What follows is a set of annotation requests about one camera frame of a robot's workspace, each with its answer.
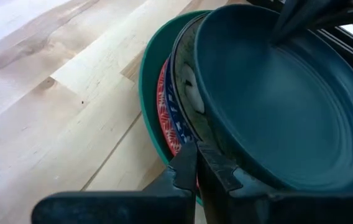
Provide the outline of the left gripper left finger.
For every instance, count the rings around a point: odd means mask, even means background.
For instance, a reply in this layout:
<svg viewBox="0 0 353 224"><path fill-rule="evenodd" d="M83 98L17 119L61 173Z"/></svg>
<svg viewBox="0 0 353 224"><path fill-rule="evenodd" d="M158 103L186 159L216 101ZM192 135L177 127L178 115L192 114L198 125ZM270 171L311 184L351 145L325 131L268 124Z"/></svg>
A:
<svg viewBox="0 0 353 224"><path fill-rule="evenodd" d="M165 170L144 188L146 192L196 191L197 145L188 142L168 163Z"/></svg>

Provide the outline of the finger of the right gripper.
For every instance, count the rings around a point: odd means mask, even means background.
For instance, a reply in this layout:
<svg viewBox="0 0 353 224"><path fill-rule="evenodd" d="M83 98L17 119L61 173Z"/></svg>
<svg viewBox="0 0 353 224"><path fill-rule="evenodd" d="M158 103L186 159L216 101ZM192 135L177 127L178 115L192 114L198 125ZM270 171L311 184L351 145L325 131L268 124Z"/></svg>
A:
<svg viewBox="0 0 353 224"><path fill-rule="evenodd" d="M272 42L281 42L312 20L310 0L286 0L273 29Z"/></svg>
<svg viewBox="0 0 353 224"><path fill-rule="evenodd" d="M307 25L310 29L321 29L322 27L332 26L341 23L343 16L353 12L353 0L332 0L322 1L326 3Z"/></svg>

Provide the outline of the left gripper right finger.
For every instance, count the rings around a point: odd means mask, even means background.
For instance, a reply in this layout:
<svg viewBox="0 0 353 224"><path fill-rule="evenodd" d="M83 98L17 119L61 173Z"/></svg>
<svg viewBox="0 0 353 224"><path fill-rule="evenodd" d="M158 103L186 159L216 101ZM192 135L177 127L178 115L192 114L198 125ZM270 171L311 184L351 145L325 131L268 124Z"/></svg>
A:
<svg viewBox="0 0 353 224"><path fill-rule="evenodd" d="M198 183L208 223L267 223L271 186L219 150L198 143Z"/></svg>

